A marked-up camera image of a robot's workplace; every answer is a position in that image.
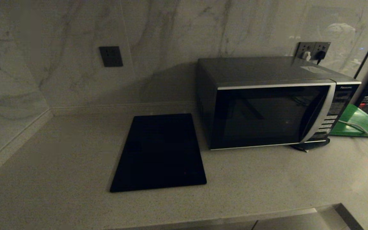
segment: marble backsplash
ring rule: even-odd
[[[198,58],[294,55],[353,77],[368,50],[368,0],[23,0],[13,37],[51,107],[192,101]],[[99,46],[120,46],[104,68]]]
[[[48,109],[12,38],[5,13],[0,4],[0,149]]]

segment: induction cooktop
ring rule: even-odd
[[[203,184],[191,114],[134,117],[110,192]]]

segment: black wall socket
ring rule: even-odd
[[[99,47],[99,50],[105,67],[123,66],[120,48],[118,46],[101,46]]]
[[[309,51],[311,54],[313,54],[314,45],[315,42],[299,42],[295,57],[302,58],[304,52],[306,51]]]
[[[329,50],[330,42],[316,42],[314,44],[313,52],[311,54],[311,60],[318,60],[319,59],[319,52],[324,51],[327,53]]]

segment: microwave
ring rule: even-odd
[[[212,150],[323,142],[360,83],[294,57],[202,58],[197,107]]]

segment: microwave button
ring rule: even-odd
[[[323,124],[333,124],[335,120],[324,120]]]
[[[336,105],[337,103],[332,103],[330,106],[331,109],[341,109],[344,105]]]
[[[322,124],[319,128],[330,128],[332,124]]]
[[[339,114],[340,110],[330,110],[329,114]]]
[[[349,96],[337,96],[335,97],[335,99],[348,99]]]
[[[325,136],[326,136],[326,134],[315,134],[311,138],[323,138]]]
[[[332,103],[332,107],[344,106],[344,102],[334,102]]]
[[[328,133],[328,132],[330,132],[330,128],[320,128],[320,129],[317,130],[317,132],[326,132],[326,133]]]
[[[349,93],[336,93],[335,95],[336,96],[348,96]]]
[[[337,105],[341,105],[342,103],[344,104],[346,102],[346,100],[344,99],[339,99],[339,98],[334,98],[333,99],[333,103],[336,103]]]
[[[337,115],[333,115],[333,116],[326,116],[326,119],[336,119]]]

